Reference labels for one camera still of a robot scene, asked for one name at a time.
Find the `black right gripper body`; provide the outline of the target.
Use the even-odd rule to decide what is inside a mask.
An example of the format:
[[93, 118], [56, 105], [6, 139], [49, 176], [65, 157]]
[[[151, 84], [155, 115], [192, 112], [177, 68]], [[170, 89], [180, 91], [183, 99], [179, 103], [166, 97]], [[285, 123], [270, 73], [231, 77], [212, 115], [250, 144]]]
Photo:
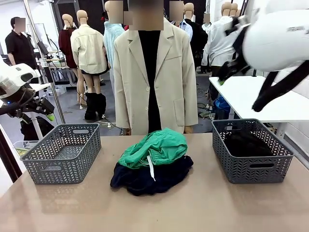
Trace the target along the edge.
[[251, 68], [251, 66], [248, 65], [246, 62], [234, 60], [232, 62], [225, 62], [223, 68], [223, 77], [231, 77], [239, 72], [245, 74]]

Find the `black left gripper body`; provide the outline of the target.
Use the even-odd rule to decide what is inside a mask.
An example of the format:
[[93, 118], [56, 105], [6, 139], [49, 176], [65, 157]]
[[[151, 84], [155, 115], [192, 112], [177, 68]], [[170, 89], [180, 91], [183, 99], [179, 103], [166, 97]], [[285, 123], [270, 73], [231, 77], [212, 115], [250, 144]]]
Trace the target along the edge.
[[26, 112], [35, 112], [43, 115], [54, 113], [55, 107], [45, 98], [32, 99], [25, 105]]

